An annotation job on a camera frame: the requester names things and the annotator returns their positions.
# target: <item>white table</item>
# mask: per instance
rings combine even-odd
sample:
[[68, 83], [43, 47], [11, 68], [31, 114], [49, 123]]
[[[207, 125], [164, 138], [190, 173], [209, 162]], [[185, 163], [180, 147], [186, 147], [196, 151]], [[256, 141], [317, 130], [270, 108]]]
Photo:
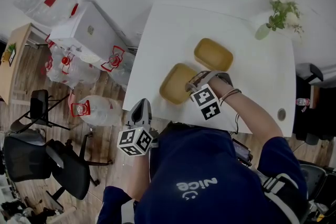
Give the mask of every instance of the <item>white table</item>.
[[[191, 100], [180, 106], [165, 101], [159, 88], [179, 62], [196, 71], [206, 68], [194, 59], [202, 38], [211, 38], [234, 55], [228, 73], [234, 87], [261, 105], [276, 120], [284, 136], [292, 135], [295, 114], [295, 64], [289, 38], [271, 32], [264, 40], [254, 34], [259, 25], [207, 10], [154, 4], [143, 32], [123, 108], [131, 110], [142, 98], [151, 103], [152, 115], [172, 121], [235, 131], [236, 112], [226, 103], [222, 113], [204, 121]], [[278, 120], [279, 109], [286, 118]], [[239, 131], [250, 133], [239, 119]]]

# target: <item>bracelet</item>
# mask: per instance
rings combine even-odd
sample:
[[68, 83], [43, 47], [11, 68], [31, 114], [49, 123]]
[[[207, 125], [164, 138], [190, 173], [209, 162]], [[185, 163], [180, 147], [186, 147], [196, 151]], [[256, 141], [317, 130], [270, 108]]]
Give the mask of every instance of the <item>bracelet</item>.
[[234, 88], [230, 91], [228, 91], [227, 93], [225, 93], [220, 99], [222, 100], [221, 104], [225, 101], [226, 98], [228, 98], [229, 96], [233, 95], [233, 94], [236, 94], [236, 93], [241, 93], [242, 91], [240, 91], [239, 89], [237, 88]]

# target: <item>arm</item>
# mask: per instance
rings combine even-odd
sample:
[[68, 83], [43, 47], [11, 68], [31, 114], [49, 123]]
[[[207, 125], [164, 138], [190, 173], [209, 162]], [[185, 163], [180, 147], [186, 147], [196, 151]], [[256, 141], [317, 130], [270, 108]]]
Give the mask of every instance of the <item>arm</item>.
[[[218, 98], [232, 90], [233, 87], [219, 78], [212, 78], [209, 81]], [[257, 103], [242, 93], [236, 93], [225, 99], [243, 119], [247, 127], [258, 140], [264, 145], [273, 137], [283, 137], [282, 131], [275, 120]]]
[[125, 191], [132, 199], [140, 201], [142, 195], [149, 186], [149, 157], [134, 157], [132, 172], [130, 175], [127, 190]]

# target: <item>circular hole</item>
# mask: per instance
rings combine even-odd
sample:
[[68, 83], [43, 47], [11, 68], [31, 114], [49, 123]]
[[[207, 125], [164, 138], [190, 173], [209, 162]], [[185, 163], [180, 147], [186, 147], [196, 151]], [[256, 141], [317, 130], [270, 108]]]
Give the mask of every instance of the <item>circular hole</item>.
[[278, 120], [283, 121], [286, 118], [286, 110], [279, 109], [278, 111]]

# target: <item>green plant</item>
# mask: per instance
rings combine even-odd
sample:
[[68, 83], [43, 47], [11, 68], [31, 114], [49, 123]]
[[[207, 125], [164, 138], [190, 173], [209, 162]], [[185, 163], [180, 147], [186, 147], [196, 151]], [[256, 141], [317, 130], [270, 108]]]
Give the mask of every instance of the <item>green plant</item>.
[[12, 43], [12, 44], [9, 44], [9, 46], [8, 46], [8, 51], [10, 52], [10, 53], [12, 53], [13, 52], [13, 50], [15, 49], [15, 46], [16, 46], [16, 43]]
[[301, 13], [298, 10], [298, 4], [294, 1], [270, 0], [274, 14], [268, 18], [266, 26], [273, 31], [289, 27], [294, 32], [301, 35], [304, 33], [302, 26], [299, 24]]

